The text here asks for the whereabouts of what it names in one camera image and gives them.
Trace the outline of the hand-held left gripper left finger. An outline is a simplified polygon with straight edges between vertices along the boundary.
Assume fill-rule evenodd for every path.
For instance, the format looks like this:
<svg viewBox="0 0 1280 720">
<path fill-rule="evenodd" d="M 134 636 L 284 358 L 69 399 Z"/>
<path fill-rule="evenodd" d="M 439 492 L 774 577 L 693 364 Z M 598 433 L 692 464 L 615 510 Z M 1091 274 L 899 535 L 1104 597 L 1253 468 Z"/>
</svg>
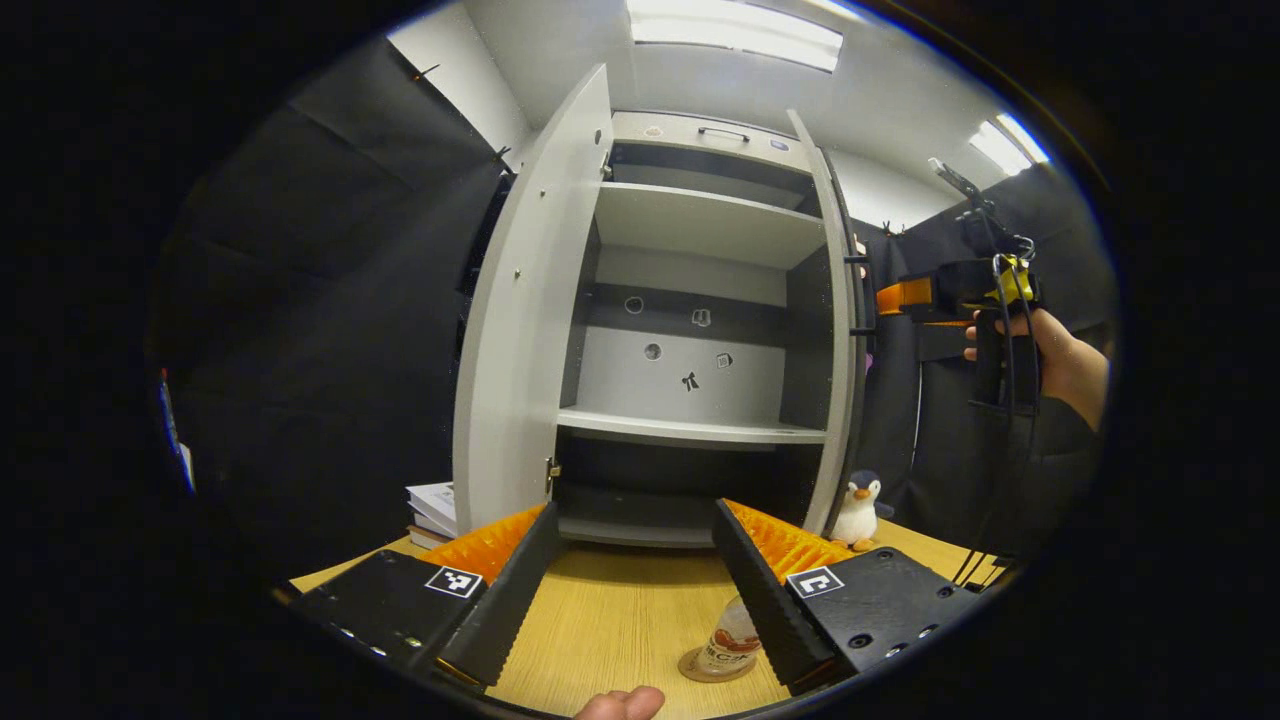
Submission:
<svg viewBox="0 0 1280 720">
<path fill-rule="evenodd" d="M 550 501 L 416 556 L 380 550 L 291 609 L 402 676 L 485 691 L 500 679 L 562 550 L 559 509 Z"/>
</svg>

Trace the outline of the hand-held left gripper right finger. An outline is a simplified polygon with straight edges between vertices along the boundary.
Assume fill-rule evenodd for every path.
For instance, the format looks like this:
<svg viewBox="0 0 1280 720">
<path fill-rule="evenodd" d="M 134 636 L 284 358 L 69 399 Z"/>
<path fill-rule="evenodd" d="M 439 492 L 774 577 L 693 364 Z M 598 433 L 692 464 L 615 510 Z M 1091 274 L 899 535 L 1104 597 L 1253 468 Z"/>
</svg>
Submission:
<svg viewBox="0 0 1280 720">
<path fill-rule="evenodd" d="M 919 653 L 979 605 L 895 547 L 852 552 L 728 498 L 712 539 L 778 683 L 803 694 Z"/>
</svg>

